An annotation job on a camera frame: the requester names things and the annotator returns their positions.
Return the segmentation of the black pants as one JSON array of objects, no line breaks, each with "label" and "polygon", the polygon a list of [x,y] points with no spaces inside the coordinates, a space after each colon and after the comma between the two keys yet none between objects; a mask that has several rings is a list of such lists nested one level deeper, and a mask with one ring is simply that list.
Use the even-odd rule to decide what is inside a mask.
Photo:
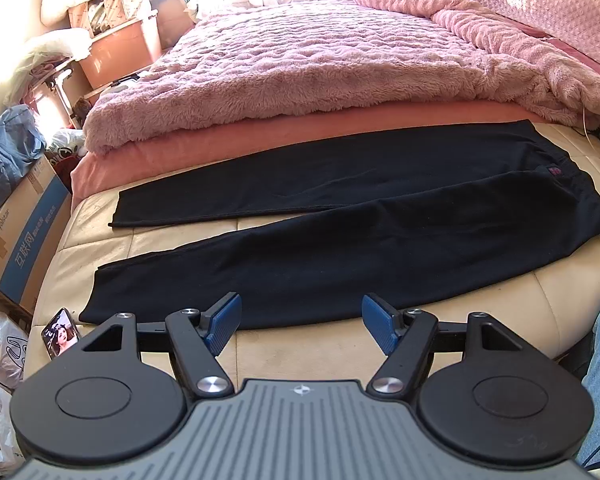
[{"label": "black pants", "polygon": [[274,148],[128,188],[113,228],[268,224],[101,266],[81,320],[160,322],[227,292],[246,330],[355,318],[547,266],[600,234],[600,195],[531,122],[408,128]]}]

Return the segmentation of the smartphone with lit screen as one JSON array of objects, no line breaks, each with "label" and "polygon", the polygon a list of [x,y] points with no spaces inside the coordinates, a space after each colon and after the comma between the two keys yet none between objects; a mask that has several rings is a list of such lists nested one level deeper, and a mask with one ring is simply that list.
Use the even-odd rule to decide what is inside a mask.
[{"label": "smartphone with lit screen", "polygon": [[56,359],[81,338],[80,332],[66,308],[61,308],[42,329],[41,337],[48,356]]}]

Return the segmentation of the cardboard box with blue print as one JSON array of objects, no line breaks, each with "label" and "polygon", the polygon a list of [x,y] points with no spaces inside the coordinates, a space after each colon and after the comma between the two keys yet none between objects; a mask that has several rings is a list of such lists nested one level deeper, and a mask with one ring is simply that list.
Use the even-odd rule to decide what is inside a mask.
[{"label": "cardboard box with blue print", "polygon": [[0,299],[32,314],[70,218],[71,195],[46,157],[0,208]]}]

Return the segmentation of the salmon pink bed sheet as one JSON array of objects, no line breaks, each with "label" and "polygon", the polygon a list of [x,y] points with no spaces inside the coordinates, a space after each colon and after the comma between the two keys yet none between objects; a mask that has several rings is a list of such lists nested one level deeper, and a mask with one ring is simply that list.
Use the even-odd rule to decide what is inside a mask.
[{"label": "salmon pink bed sheet", "polygon": [[125,184],[290,144],[400,128],[544,119],[513,103],[391,102],[305,116],[248,119],[199,130],[178,130],[88,153],[71,172],[72,205]]}]

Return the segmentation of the blue grey cloth bag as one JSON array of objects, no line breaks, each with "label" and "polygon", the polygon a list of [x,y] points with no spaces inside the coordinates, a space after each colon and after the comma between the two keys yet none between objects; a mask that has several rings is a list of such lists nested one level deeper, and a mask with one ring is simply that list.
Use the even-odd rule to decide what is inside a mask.
[{"label": "blue grey cloth bag", "polygon": [[46,142],[26,104],[0,116],[0,208],[45,152]]}]

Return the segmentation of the orange plastic storage bin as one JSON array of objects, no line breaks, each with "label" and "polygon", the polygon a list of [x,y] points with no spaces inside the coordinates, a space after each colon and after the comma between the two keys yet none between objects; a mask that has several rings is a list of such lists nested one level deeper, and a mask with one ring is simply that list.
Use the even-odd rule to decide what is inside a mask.
[{"label": "orange plastic storage bin", "polygon": [[90,55],[79,63],[90,85],[97,89],[144,70],[161,54],[157,12],[153,11],[96,36]]}]

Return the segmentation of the fluffy pink blanket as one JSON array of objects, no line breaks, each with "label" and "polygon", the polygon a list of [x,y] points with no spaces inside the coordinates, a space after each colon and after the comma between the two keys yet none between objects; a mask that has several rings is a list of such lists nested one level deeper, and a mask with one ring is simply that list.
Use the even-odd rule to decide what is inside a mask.
[{"label": "fluffy pink blanket", "polygon": [[215,14],[84,125],[104,154],[176,130],[385,102],[513,102],[600,119],[600,75],[474,0],[323,0]]}]

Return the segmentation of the white fluffy blanket pile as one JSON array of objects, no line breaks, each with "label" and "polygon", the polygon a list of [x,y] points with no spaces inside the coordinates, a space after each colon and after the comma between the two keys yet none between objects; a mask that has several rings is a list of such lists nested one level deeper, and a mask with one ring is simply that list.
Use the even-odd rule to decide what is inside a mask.
[{"label": "white fluffy blanket pile", "polygon": [[38,67],[69,58],[81,61],[90,55],[91,45],[90,33],[79,27],[53,30],[28,40],[12,76],[5,82],[3,105],[10,107],[21,101]]}]

